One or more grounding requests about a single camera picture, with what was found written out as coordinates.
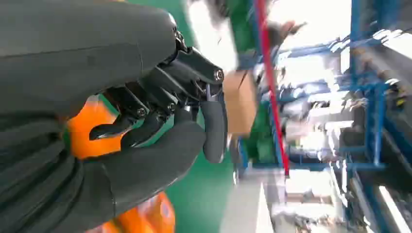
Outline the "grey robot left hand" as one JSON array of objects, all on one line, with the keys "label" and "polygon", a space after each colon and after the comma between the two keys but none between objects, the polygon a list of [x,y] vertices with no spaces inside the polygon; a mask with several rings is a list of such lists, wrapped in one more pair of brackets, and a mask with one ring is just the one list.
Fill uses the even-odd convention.
[{"label": "grey robot left hand", "polygon": [[[160,8],[112,0],[0,3],[0,230],[82,233],[184,176],[199,153],[223,159],[224,73],[185,44]],[[88,98],[119,112],[80,159],[62,134]]]}]

